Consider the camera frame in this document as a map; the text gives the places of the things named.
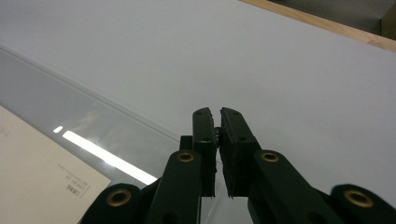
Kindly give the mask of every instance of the white table surface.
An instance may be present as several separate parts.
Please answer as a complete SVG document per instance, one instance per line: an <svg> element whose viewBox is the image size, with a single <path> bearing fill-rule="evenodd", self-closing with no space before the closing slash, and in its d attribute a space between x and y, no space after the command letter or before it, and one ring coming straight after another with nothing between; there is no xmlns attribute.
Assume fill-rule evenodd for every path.
<svg viewBox="0 0 396 224"><path fill-rule="evenodd" d="M396 206L395 53L226 0L6 0L0 45L170 139L198 108L217 124L238 110L312 186L352 183Z"/></svg>

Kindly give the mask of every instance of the white paper sheet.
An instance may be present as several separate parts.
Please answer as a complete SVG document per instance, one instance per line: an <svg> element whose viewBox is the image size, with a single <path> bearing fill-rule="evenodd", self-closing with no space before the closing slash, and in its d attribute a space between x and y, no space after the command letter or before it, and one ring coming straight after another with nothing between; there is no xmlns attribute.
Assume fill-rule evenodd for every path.
<svg viewBox="0 0 396 224"><path fill-rule="evenodd" d="M110 180L0 106L0 223L78 223Z"/></svg>

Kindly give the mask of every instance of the brass screw insert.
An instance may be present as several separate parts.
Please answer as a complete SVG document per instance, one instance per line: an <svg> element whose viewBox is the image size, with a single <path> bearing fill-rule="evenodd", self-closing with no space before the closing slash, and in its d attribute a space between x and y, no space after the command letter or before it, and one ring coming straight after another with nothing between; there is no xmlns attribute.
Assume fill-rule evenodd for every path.
<svg viewBox="0 0 396 224"><path fill-rule="evenodd" d="M347 198L348 201L354 203L359 207L369 208L374 206L373 200L369 196L363 194L358 190L355 189L346 190L344 192L344 196Z"/></svg>
<svg viewBox="0 0 396 224"><path fill-rule="evenodd" d="M107 196L107 204L112 207L118 207L125 203L128 203L132 198L132 194L128 189L116 189L113 190Z"/></svg>
<svg viewBox="0 0 396 224"><path fill-rule="evenodd" d="M190 154L190 153L188 153L188 152L182 152L182 153L179 153L179 154L177 155L177 158L178 158L180 161L189 162L189 161L193 161L193 160L194 160L194 155L192 155L192 154Z"/></svg>
<svg viewBox="0 0 396 224"><path fill-rule="evenodd" d="M279 161L279 157L271 152L264 152L262 153L262 159L264 161L269 161L269 162L276 162Z"/></svg>

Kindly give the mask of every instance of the wooden edge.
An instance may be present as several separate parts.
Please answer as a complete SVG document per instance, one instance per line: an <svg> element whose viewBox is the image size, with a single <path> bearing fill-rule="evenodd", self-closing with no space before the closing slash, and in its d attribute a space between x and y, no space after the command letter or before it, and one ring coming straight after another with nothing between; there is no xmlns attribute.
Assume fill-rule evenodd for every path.
<svg viewBox="0 0 396 224"><path fill-rule="evenodd" d="M362 30L358 30L356 28L352 28L338 22L329 21L321 17L317 17L290 7L284 7L267 0L240 1L396 53L396 41L387 39L383 36L373 35L368 32L364 32Z"/></svg>

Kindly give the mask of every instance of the clear plastic sheet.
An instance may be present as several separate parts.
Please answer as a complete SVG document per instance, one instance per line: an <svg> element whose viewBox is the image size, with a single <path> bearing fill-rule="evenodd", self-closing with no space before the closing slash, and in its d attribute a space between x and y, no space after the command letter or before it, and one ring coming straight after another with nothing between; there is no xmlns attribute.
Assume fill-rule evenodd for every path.
<svg viewBox="0 0 396 224"><path fill-rule="evenodd" d="M178 139L166 130L135 118L133 113L3 49L0 68L0 104L107 176L111 185L146 186L70 141L66 133L85 139L157 178L162 175L168 157L178 150ZM219 158L218 170L217 196L203 198L201 223L251 222L247 200L228 197Z"/></svg>

